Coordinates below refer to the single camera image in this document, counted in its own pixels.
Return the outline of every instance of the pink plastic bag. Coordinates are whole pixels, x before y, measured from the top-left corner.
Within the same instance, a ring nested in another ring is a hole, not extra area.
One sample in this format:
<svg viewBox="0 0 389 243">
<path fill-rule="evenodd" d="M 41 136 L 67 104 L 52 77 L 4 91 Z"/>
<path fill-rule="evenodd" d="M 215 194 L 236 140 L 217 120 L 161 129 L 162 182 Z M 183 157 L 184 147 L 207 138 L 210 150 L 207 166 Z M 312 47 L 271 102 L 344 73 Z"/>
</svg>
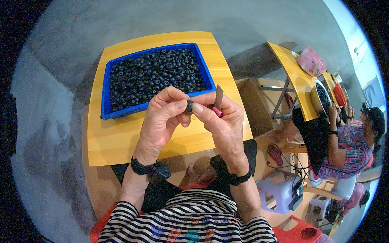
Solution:
<svg viewBox="0 0 389 243">
<path fill-rule="evenodd" d="M 313 77 L 318 77 L 327 70 L 323 60 L 309 46 L 303 50 L 296 61 L 304 71 Z"/>
</svg>

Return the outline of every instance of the white plastic stool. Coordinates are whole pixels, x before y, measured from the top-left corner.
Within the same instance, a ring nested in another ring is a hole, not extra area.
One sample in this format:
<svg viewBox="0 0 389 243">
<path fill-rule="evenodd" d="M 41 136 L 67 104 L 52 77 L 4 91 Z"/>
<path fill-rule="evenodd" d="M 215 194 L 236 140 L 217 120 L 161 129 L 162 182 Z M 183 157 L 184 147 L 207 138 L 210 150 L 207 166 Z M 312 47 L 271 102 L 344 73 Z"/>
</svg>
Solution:
<svg viewBox="0 0 389 243">
<path fill-rule="evenodd" d="M 293 195 L 293 186 L 301 181 L 301 177 L 294 173 L 282 170 L 275 170 L 268 178 L 264 180 L 257 180 L 257 188 L 261 197 L 262 209 L 275 213 L 288 213 L 290 208 L 296 208 L 303 200 L 302 186 L 298 190 L 301 197 L 297 199 Z M 276 201 L 276 208 L 271 209 L 266 205 L 265 193 L 273 195 Z"/>
<path fill-rule="evenodd" d="M 311 211 L 309 212 L 309 214 L 312 217 L 314 217 L 315 219 L 318 219 L 318 220 L 324 219 L 324 217 L 327 214 L 327 211 L 329 210 L 329 205 L 331 204 L 331 198 L 327 198 L 327 197 L 319 195 L 317 198 L 311 199 L 309 201 L 309 204 L 312 205 Z M 314 210 L 315 210 L 316 206 L 320 208 L 320 213 L 318 213 L 318 214 L 314 214 Z"/>
</svg>

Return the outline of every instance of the pink knife handle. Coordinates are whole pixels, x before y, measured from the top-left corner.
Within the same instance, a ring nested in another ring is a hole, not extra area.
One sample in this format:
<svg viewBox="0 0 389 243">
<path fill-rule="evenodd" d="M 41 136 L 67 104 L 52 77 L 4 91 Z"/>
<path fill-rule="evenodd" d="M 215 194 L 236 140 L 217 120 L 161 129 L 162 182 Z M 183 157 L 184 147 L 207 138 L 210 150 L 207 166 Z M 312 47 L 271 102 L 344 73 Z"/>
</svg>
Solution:
<svg viewBox="0 0 389 243">
<path fill-rule="evenodd" d="M 219 111 L 215 106 L 212 108 L 212 111 L 214 111 L 219 118 L 221 117 L 221 111 Z"/>
</svg>

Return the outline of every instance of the black and white striped shirt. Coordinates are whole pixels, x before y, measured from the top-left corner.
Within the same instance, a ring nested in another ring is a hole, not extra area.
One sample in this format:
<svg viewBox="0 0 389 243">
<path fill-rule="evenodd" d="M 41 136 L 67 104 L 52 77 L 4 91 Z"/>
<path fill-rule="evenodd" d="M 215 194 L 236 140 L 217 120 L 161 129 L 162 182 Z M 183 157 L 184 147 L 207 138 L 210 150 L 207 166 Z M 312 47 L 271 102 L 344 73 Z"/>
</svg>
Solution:
<svg viewBox="0 0 389 243">
<path fill-rule="evenodd" d="M 277 242 L 264 217 L 246 224 L 226 195 L 190 189 L 167 201 L 165 208 L 139 216 L 135 207 L 117 203 L 98 242 Z"/>
</svg>

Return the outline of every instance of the fingernail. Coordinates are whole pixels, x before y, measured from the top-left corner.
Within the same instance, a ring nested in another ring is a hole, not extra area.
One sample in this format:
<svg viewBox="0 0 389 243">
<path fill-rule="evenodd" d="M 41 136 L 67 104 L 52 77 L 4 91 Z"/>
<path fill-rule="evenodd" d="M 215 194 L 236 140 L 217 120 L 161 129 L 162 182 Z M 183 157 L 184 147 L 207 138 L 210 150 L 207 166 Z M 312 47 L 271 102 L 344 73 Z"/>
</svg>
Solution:
<svg viewBox="0 0 389 243">
<path fill-rule="evenodd" d="M 179 102 L 177 102 L 176 106 L 178 109 L 181 109 L 182 107 L 186 106 L 187 104 L 188 104 L 187 100 L 180 100 Z"/>
<path fill-rule="evenodd" d="M 200 104 L 198 104 L 198 103 L 195 103 L 195 102 L 193 103 L 193 105 L 192 105 L 192 111 L 194 111 L 194 112 L 200 114 L 200 113 L 203 112 L 203 110 L 204 110 L 204 108 L 203 108 L 202 105 L 200 105 Z"/>
</svg>

